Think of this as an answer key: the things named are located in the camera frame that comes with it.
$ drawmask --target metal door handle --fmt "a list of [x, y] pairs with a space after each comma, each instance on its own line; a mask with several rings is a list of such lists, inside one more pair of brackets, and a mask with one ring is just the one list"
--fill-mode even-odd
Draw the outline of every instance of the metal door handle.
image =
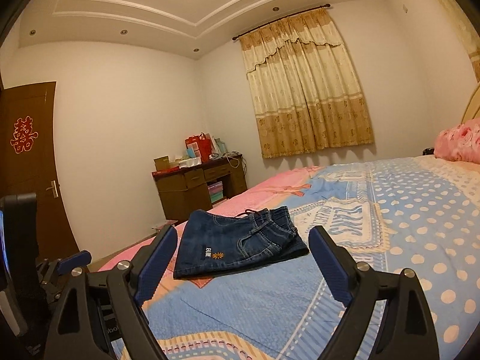
[[55, 180], [50, 181], [51, 187], [48, 187], [45, 191], [52, 190], [53, 198], [56, 199], [59, 196], [59, 192], [57, 191], [57, 183]]

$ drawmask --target beige curtain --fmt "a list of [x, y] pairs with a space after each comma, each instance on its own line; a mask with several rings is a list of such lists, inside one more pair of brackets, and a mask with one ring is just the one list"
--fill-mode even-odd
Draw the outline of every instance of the beige curtain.
[[480, 82], [480, 36], [455, 0], [438, 0], [438, 2], [450, 18], [458, 38], [469, 55], [477, 81]]
[[261, 27], [240, 42], [263, 158], [373, 143], [357, 76], [323, 8]]

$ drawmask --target denim shorts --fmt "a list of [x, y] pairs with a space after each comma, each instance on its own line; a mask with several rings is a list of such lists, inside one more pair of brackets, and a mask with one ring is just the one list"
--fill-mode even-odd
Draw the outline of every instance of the denim shorts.
[[178, 247], [174, 279], [236, 273], [308, 254], [287, 207], [229, 218], [191, 213]]

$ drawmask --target curtain rod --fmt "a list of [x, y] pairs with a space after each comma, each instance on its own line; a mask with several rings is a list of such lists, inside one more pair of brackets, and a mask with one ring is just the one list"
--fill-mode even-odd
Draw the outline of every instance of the curtain rod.
[[265, 23], [265, 24], [262, 24], [261, 26], [258, 26], [258, 27], [255, 27], [255, 28], [252, 28], [251, 30], [248, 30], [240, 35], [237, 35], [237, 36], [234, 36], [232, 38], [233, 41], [236, 41], [239, 37], [243, 36], [243, 35], [246, 35], [248, 34], [249, 32], [252, 32], [252, 31], [255, 31], [255, 30], [258, 30], [259, 28], [262, 28], [263, 26], [267, 26], [269, 24], [272, 24], [272, 23], [275, 23], [276, 21], [279, 21], [279, 20], [282, 20], [282, 19], [285, 19], [285, 17], [290, 17], [290, 16], [293, 16], [293, 15], [298, 15], [299, 13], [303, 13], [303, 12], [308, 12], [308, 11], [313, 11], [314, 9], [318, 9], [318, 8], [330, 8], [332, 5], [330, 4], [325, 4], [325, 5], [320, 5], [319, 7], [315, 7], [315, 8], [309, 8], [309, 9], [305, 9], [303, 11], [300, 11], [300, 12], [295, 12], [295, 13], [291, 13], [290, 15], [286, 15], [284, 17], [280, 17], [280, 19], [275, 19], [275, 20], [272, 20], [272, 21], [269, 21], [268, 23]]

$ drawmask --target door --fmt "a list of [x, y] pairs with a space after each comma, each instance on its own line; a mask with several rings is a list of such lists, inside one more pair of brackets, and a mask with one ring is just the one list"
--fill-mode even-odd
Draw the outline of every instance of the door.
[[39, 257], [48, 259], [78, 252], [55, 168], [55, 84], [23, 85], [0, 94], [0, 194], [37, 194]]

